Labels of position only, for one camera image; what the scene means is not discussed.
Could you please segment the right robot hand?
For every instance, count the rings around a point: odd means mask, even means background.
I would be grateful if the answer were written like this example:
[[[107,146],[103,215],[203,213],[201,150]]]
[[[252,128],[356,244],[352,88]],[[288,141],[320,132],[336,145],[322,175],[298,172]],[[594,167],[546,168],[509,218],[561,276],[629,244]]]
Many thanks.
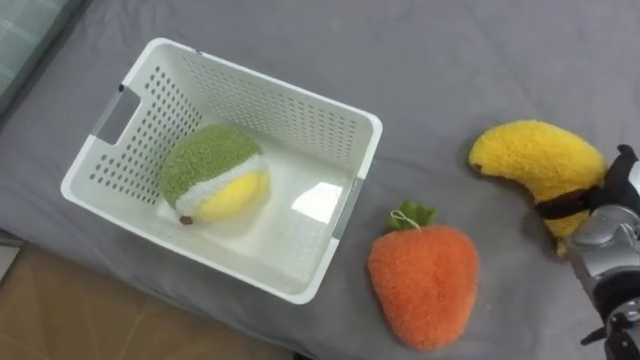
[[[543,219],[555,220],[582,211],[593,213],[603,206],[620,206],[639,214],[639,157],[628,144],[617,146],[619,154],[605,173],[602,185],[572,190],[535,206]]]

